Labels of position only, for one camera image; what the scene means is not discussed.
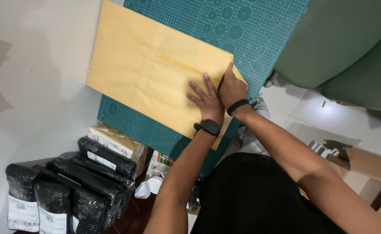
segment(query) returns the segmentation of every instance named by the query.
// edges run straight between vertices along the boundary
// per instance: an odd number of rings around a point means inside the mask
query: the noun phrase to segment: right hand
[[[219,89],[219,94],[225,109],[242,99],[247,99],[247,85],[235,77],[233,72],[234,63],[228,66]]]

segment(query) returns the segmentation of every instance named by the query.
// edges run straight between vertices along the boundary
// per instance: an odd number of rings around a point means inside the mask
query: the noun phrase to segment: person
[[[203,120],[222,125],[225,109],[247,99],[247,86],[235,77],[232,67],[226,70],[218,93],[207,73],[203,77],[208,93],[190,82],[199,97],[186,96],[198,105]],[[381,234],[375,210],[326,159],[272,123],[261,97],[231,115],[243,127],[202,185],[200,211],[191,233]],[[188,197],[215,139],[199,130],[178,157],[157,194],[145,234],[187,233]]]

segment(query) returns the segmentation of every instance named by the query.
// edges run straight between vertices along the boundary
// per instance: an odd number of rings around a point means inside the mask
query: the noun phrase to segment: white wall
[[[84,85],[100,0],[0,0],[0,234],[5,168],[77,149],[101,94]]]

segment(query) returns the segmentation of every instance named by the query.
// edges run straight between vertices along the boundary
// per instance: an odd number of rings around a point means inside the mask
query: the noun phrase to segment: black wristband
[[[246,105],[246,104],[249,104],[248,100],[247,99],[242,99],[242,100],[239,100],[238,102],[232,104],[228,110],[227,110],[227,114],[229,116],[232,116],[232,112],[235,111],[235,109],[239,108],[240,106],[243,106],[243,105]]]

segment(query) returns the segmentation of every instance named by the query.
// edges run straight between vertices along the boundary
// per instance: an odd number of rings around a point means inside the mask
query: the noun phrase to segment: qr code
[[[46,219],[49,221],[49,222],[51,222],[51,223],[53,223],[53,216],[50,216],[50,215],[46,215]]]
[[[26,204],[24,204],[24,203],[16,203],[16,207],[17,207],[17,209],[25,210],[26,209]]]

